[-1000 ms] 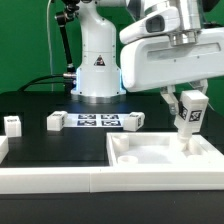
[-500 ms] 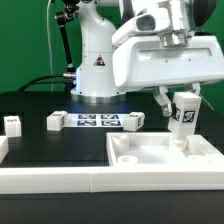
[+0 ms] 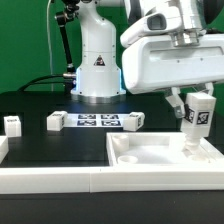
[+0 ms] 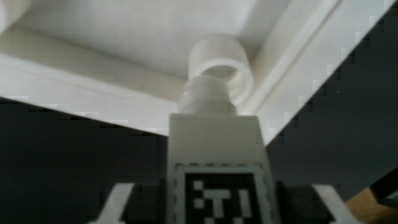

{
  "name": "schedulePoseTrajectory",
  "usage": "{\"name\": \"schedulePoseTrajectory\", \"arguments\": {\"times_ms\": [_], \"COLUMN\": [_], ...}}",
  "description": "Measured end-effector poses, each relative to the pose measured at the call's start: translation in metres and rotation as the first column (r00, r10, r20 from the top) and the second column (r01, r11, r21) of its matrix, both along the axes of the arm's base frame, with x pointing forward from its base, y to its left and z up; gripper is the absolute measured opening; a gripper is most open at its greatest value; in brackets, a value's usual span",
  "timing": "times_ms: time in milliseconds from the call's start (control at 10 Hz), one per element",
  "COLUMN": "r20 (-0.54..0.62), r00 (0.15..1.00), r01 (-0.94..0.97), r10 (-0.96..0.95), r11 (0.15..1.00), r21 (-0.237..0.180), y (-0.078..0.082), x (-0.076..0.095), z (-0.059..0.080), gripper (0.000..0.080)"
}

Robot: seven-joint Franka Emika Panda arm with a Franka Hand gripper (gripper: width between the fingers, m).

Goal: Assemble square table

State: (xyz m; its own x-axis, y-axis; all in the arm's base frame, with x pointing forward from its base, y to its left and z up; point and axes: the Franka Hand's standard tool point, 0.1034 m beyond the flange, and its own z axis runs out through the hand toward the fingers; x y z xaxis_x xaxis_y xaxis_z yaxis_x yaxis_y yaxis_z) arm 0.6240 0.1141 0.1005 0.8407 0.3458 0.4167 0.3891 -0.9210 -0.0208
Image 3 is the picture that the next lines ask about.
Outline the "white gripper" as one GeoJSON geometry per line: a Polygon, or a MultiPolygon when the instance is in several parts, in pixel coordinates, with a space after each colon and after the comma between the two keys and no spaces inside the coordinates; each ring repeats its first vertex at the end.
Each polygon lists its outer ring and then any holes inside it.
{"type": "Polygon", "coordinates": [[[121,35],[122,70],[133,94],[167,89],[177,118],[185,117],[182,86],[224,81],[224,34],[209,34],[202,6],[128,6],[129,27],[121,35]]]}

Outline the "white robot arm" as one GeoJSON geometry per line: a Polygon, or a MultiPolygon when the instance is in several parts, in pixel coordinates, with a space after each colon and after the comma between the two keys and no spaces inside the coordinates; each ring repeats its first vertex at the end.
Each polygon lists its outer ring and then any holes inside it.
{"type": "Polygon", "coordinates": [[[82,63],[75,97],[104,102],[123,91],[165,90],[178,118],[181,87],[224,82],[224,34],[207,29],[224,0],[81,0],[82,63]]]}

